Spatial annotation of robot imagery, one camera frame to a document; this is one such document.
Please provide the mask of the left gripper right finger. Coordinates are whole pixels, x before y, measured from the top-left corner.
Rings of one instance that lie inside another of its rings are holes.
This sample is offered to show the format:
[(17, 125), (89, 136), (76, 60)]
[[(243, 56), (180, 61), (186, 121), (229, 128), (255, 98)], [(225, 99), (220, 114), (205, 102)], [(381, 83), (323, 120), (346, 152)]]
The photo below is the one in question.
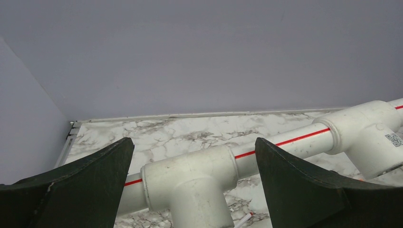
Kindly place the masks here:
[(348, 178), (255, 141), (274, 228), (400, 228), (403, 189)]

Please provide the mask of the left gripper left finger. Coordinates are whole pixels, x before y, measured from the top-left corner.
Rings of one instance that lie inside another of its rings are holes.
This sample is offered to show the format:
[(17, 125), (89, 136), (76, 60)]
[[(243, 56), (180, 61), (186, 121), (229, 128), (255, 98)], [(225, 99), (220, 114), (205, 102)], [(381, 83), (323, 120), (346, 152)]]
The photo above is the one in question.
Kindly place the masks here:
[(0, 187), (3, 228), (111, 228), (134, 152), (111, 145), (53, 170)]

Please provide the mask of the white PVC pipe frame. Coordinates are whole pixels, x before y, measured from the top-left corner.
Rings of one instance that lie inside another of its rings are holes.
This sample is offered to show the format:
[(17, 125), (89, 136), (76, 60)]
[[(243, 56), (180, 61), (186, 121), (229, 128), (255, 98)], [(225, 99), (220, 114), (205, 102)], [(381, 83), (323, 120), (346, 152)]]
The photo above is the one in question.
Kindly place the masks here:
[[(402, 166), (403, 141), (397, 135), (402, 125), (402, 99), (371, 101), (326, 114), (270, 140), (301, 159), (343, 152), (366, 179), (373, 179)], [(257, 173), (251, 143), (149, 163), (127, 177), (117, 213), (169, 209), (179, 228), (232, 228), (224, 192)]]

